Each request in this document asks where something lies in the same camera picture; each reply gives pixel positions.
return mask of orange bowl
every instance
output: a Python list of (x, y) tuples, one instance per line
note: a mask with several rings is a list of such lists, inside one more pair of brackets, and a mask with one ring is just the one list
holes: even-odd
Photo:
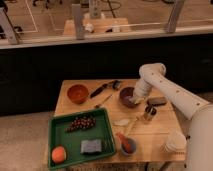
[(81, 84), (76, 84), (69, 88), (67, 96), (69, 99), (76, 104), (84, 103), (89, 95), (88, 89)]

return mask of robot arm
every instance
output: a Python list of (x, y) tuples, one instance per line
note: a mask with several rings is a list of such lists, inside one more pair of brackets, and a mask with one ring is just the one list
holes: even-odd
[(152, 86), (159, 89), (188, 119), (191, 119), (187, 145), (187, 171), (213, 171), (213, 105), (164, 77), (161, 63), (140, 68), (141, 78), (135, 85), (133, 103), (147, 97)]

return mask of orange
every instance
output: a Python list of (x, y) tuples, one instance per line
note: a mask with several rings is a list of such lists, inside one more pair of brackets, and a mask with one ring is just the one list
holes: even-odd
[(52, 160), (56, 164), (62, 163), (66, 160), (66, 151), (63, 146), (58, 146), (53, 149)]

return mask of bowl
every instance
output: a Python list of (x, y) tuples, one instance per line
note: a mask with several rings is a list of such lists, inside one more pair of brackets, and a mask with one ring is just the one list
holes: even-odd
[(121, 152), (122, 154), (124, 154), (125, 156), (131, 156), (135, 151), (136, 151), (136, 142), (135, 140), (131, 139), (131, 138), (127, 138), (127, 141), (129, 142), (131, 148), (132, 148), (132, 152), (131, 153), (127, 153), (124, 149), (124, 146), (121, 144)]
[(70, 87), (67, 91), (68, 98), (75, 104), (84, 103), (89, 95), (89, 91), (86, 86), (76, 84)]
[(129, 108), (134, 108), (138, 104), (132, 103), (129, 99), (132, 98), (134, 88), (133, 87), (125, 87), (120, 91), (119, 99), (121, 103)]

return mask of bottle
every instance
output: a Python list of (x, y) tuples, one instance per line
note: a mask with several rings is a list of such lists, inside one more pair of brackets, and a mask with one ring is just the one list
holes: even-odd
[(143, 115), (144, 121), (150, 122), (153, 119), (153, 117), (156, 115), (156, 113), (157, 113), (157, 110), (152, 105), (147, 106), (145, 108), (145, 112)]

